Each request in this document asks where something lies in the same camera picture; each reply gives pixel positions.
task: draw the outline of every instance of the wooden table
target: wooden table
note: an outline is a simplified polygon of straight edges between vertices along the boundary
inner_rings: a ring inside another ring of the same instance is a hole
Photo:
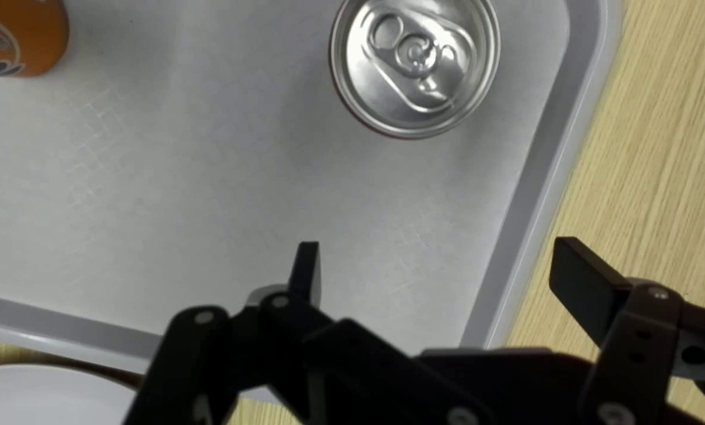
[[[549,245],[573,235],[631,277],[663,282],[705,304],[705,0],[624,0],[626,36],[568,197],[549,230],[512,346],[594,357],[548,290]],[[0,348],[0,363],[32,359]],[[672,400],[705,419],[705,400]],[[290,424],[245,403],[233,424]]]

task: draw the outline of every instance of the silver can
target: silver can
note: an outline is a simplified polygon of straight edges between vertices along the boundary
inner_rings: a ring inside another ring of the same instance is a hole
[[[390,137],[433,137],[469,117],[501,62],[489,0],[348,0],[331,39],[344,105]]]

